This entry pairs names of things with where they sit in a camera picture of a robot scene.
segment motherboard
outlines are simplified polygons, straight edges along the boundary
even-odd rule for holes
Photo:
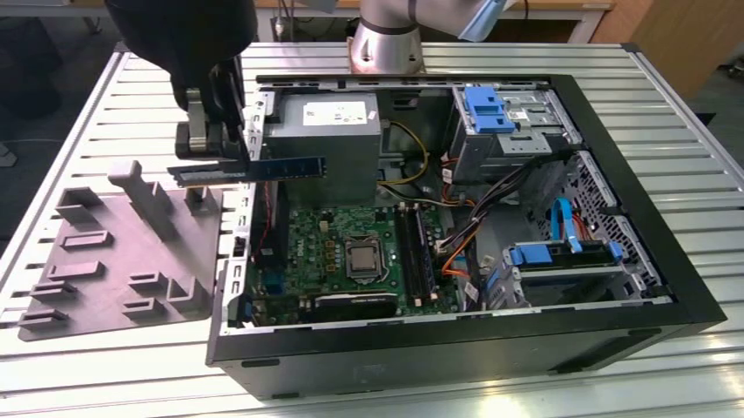
[[[456,311],[454,282],[434,268],[434,242],[443,237],[439,214],[432,207],[405,208],[291,211],[287,267],[252,272],[265,293],[253,302],[257,325]],[[419,225],[407,225],[404,216]],[[421,246],[407,244],[411,226]],[[415,251],[423,253],[413,258]],[[411,266],[419,260],[430,281]]]

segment blue plastic latch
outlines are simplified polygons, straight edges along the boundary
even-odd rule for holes
[[[508,250],[508,255],[511,256],[511,264],[514,266],[519,266],[524,263],[524,259],[522,258],[522,252],[518,248],[511,248]]]
[[[550,209],[550,236],[559,240],[559,225],[564,230],[566,241],[570,244],[570,251],[580,253],[583,250],[578,243],[576,229],[572,227],[572,215],[570,213],[570,202],[566,198],[556,198]]]
[[[496,283],[496,280],[498,280],[498,270],[494,270],[492,274],[490,274],[488,277],[488,283],[486,283],[486,291],[490,290],[492,285]]]
[[[613,255],[614,262],[619,262],[622,260],[622,246],[617,241],[608,241],[606,245],[608,247],[608,253]]]
[[[464,104],[476,133],[510,133],[514,122],[503,113],[503,101],[492,87],[464,87]]]
[[[519,246],[518,249],[524,257],[526,264],[548,264],[552,262],[550,251],[547,251],[544,244]]]

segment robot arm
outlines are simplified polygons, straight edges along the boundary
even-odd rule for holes
[[[417,25],[479,42],[515,0],[363,0],[351,44],[353,70],[409,74],[423,65]]]

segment yellow wire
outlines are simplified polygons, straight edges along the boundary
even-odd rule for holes
[[[404,185],[405,183],[409,183],[420,176],[423,176],[426,168],[428,167],[428,152],[426,152],[426,147],[423,146],[423,141],[420,140],[420,138],[400,122],[389,121],[389,125],[395,125],[405,132],[407,135],[409,135],[413,141],[416,141],[416,144],[420,147],[420,152],[423,153],[423,165],[420,166],[420,170],[417,171],[417,173],[409,176],[407,179],[377,181],[377,185]]]

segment green circuit board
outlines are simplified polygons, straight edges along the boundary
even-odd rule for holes
[[[267,305],[272,323],[295,323],[297,300],[308,295],[380,291],[397,295],[396,316],[450,313],[456,310],[451,279],[442,278],[435,269],[438,300],[415,307],[405,296],[405,283],[399,264],[395,223],[391,207],[348,207],[300,209],[289,214],[288,264],[283,273],[283,297]],[[426,236],[440,239],[443,230],[434,208],[421,210]],[[327,229],[320,223],[327,222]],[[379,280],[359,284],[345,274],[344,243],[367,238],[379,242],[383,275]]]

